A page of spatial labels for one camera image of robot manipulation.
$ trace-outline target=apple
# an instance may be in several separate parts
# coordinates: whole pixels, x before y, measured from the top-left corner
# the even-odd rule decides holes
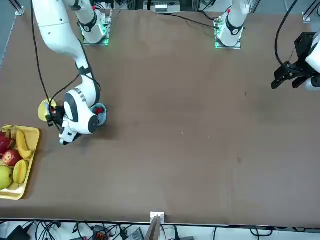
[[[0,166],[0,191],[8,188],[12,183],[12,169],[7,166]]]
[[[3,154],[2,161],[8,167],[14,167],[22,157],[16,149],[10,149]]]

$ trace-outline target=metal bracket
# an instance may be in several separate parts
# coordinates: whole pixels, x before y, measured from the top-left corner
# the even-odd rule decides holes
[[[17,16],[22,16],[23,14],[25,14],[25,7],[22,6],[21,9],[18,11],[15,11],[15,15]]]
[[[311,14],[320,6],[320,0],[314,0],[307,9],[302,13],[302,19],[305,24],[310,23]]]
[[[151,211],[150,212],[150,223],[157,216],[160,217],[160,223],[165,224],[165,213],[163,211]]]
[[[310,17],[308,16],[305,16],[305,13],[303,12],[302,13],[302,19],[303,19],[303,23],[304,24],[309,24],[309,23],[311,23],[311,20],[310,20]]]
[[[15,15],[22,16],[25,13],[25,8],[21,6],[18,0],[8,0],[11,5],[15,8]]]

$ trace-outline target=white floor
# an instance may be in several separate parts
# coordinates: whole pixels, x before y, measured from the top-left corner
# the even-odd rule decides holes
[[[0,225],[0,238],[6,238],[9,234],[18,226],[23,226],[26,222],[5,222]],[[31,236],[32,240],[36,239],[36,227],[38,223],[34,223],[29,229],[28,234]],[[74,223],[62,223],[60,228],[56,226],[50,230],[50,233],[55,238],[55,240],[72,240],[79,238],[79,234],[72,233],[74,229]],[[132,234],[135,230],[141,228],[142,233],[145,235],[148,231],[147,225],[133,225],[128,228],[128,236]],[[171,225],[163,226],[166,234],[163,231],[160,232],[160,240],[170,240],[175,237],[174,227]],[[40,234],[43,231],[43,227],[40,225],[38,228],[37,239],[40,239]],[[92,231],[84,224],[79,225],[80,234],[82,237],[87,237],[90,239],[92,237]],[[214,237],[214,227],[195,227],[195,226],[177,226],[179,237],[191,237],[193,236],[196,240],[213,240]],[[259,230],[261,235],[268,234],[270,231]],[[274,231],[269,237],[262,237],[264,240],[319,240],[320,233],[305,233],[305,232],[289,232],[289,231]],[[256,240],[257,237],[253,236],[248,229],[234,229],[234,228],[218,228],[215,235],[216,240]]]

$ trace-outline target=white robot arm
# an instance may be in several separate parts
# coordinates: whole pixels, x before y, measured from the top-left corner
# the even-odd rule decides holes
[[[250,11],[248,0],[233,0],[232,6],[223,15],[223,26],[217,38],[226,47],[235,46],[244,29],[244,23]]]
[[[313,77],[310,77],[305,82],[305,89],[308,91],[319,91],[320,90],[320,31],[313,36],[313,41],[309,56],[306,57],[305,61],[317,72]]]
[[[35,17],[45,44],[54,52],[71,56],[82,77],[82,84],[64,96],[64,111],[60,142],[73,142],[82,134],[93,134],[98,117],[90,107],[100,100],[100,88],[95,81],[82,44],[74,35],[69,24],[63,0],[32,0]],[[90,0],[65,0],[75,11],[90,43],[99,42],[105,35],[100,31],[101,14],[93,11]]]

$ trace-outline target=red object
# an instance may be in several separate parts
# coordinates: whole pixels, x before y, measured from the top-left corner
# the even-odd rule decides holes
[[[96,107],[93,112],[95,115],[98,115],[98,114],[103,114],[104,113],[104,108],[101,106],[101,107]]]
[[[3,163],[9,167],[14,167],[21,159],[22,157],[20,156],[19,151],[16,149],[6,151],[2,157]]]
[[[0,157],[10,148],[14,139],[5,136],[0,137]]]

